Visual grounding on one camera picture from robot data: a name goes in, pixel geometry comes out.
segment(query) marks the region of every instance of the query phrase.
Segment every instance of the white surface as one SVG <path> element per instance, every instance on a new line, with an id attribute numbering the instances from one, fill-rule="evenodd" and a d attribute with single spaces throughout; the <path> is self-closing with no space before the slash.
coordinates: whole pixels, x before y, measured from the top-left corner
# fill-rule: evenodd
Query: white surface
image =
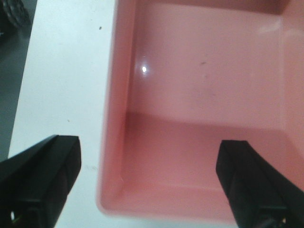
<path id="1" fill-rule="evenodd" d="M 9 155 L 52 134 L 80 136 L 82 169 L 56 228 L 219 227 L 109 217 L 97 209 L 113 14 L 114 0 L 38 0 Z"/>

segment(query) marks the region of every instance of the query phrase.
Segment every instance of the plastic container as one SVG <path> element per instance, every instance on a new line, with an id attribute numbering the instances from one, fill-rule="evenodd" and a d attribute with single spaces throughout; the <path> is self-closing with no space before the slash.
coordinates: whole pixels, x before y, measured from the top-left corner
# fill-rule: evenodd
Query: plastic container
<path id="1" fill-rule="evenodd" d="M 99 209 L 234 223 L 221 140 L 304 190 L 303 18 L 303 0 L 118 0 Z"/>

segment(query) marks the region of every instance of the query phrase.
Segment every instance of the pink plastic tray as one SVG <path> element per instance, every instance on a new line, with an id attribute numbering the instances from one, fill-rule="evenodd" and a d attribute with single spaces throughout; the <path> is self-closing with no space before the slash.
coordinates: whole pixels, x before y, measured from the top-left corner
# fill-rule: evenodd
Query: pink plastic tray
<path id="1" fill-rule="evenodd" d="M 116 15 L 100 210 L 233 222 L 223 139 L 304 190 L 303 0 L 118 0 Z"/>

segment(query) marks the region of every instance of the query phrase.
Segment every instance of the dark floor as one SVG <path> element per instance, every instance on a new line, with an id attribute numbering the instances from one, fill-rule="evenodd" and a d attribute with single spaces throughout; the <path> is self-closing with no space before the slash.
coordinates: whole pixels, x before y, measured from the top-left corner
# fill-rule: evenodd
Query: dark floor
<path id="1" fill-rule="evenodd" d="M 33 21 L 37 0 L 23 0 Z M 0 46 L 0 161 L 8 156 L 31 27 Z"/>

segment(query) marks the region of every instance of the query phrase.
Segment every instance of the white table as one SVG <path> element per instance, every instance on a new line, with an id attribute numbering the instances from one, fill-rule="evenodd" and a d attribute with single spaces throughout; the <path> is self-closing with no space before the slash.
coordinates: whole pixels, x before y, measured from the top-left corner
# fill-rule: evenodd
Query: white table
<path id="1" fill-rule="evenodd" d="M 103 215 L 95 204 L 114 0 L 38 0 L 9 155 L 79 135 L 82 169 L 56 228 L 219 228 Z"/>

